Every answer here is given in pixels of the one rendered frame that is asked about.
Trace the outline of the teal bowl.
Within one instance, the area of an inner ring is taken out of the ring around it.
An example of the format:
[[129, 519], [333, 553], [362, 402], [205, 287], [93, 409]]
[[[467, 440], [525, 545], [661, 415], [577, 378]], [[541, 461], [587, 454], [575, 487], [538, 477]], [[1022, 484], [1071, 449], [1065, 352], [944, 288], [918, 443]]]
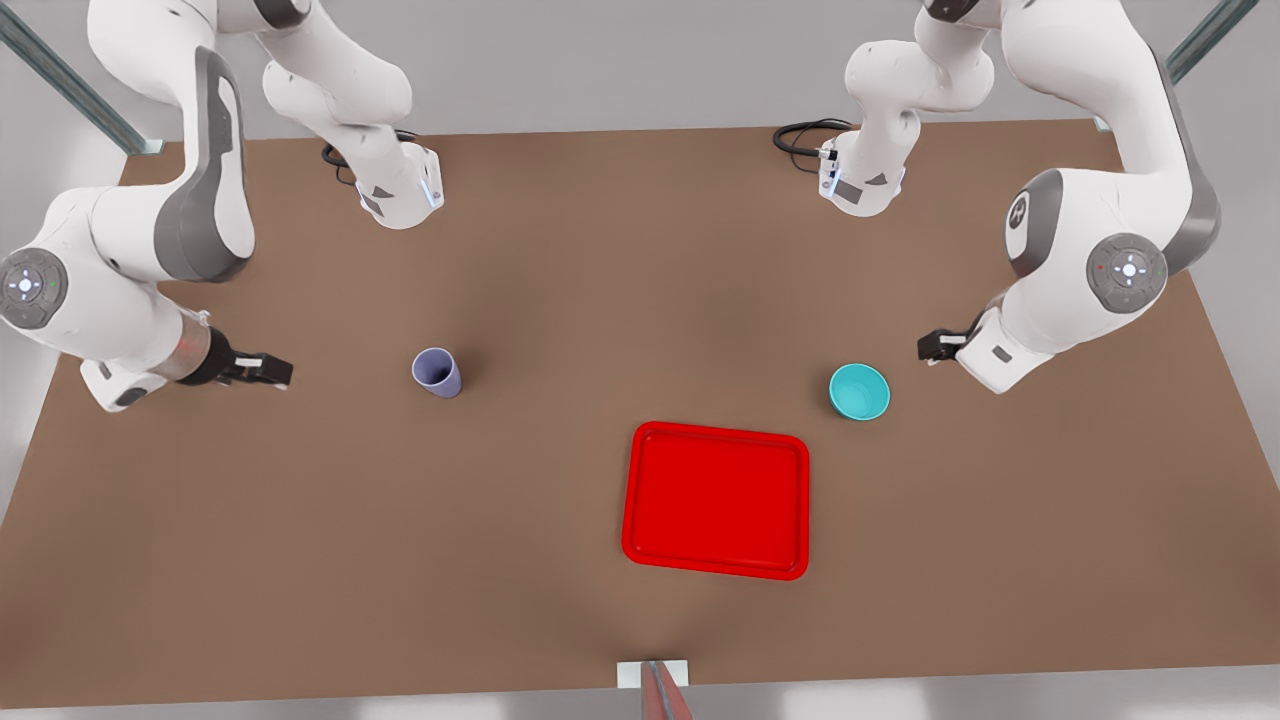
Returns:
[[860, 363], [842, 365], [832, 373], [828, 396], [838, 415], [855, 421], [876, 420], [891, 404], [886, 378], [873, 366]]

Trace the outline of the lavender cup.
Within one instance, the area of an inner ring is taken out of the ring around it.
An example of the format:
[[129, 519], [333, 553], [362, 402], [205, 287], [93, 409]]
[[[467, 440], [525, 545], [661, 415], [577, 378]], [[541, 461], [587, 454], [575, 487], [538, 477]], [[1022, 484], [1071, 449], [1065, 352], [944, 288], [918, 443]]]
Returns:
[[462, 389], [460, 366], [453, 355], [440, 347], [420, 351], [411, 364], [413, 380], [440, 398], [453, 398]]

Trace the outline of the red tray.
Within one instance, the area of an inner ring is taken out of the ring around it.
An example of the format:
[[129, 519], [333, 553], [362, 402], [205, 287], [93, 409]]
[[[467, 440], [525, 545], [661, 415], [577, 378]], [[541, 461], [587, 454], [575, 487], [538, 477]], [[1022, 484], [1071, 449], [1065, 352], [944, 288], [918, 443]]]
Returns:
[[810, 454], [796, 437], [645, 421], [620, 544], [632, 562], [794, 582], [809, 565]]

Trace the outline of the silver frame post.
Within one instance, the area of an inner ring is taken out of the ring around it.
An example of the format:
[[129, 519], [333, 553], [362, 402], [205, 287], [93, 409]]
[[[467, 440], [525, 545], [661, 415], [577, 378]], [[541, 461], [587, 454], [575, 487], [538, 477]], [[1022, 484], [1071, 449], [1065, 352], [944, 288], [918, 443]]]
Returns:
[[640, 689], [641, 720], [694, 720], [684, 696], [687, 660], [618, 662], [616, 680], [620, 689]]
[[1174, 83], [1183, 82], [1254, 10], [1271, 0], [1133, 0], [1133, 24], [1165, 64]]
[[145, 138], [88, 82], [0, 0], [0, 41], [86, 120], [129, 156], [159, 155], [164, 142]]

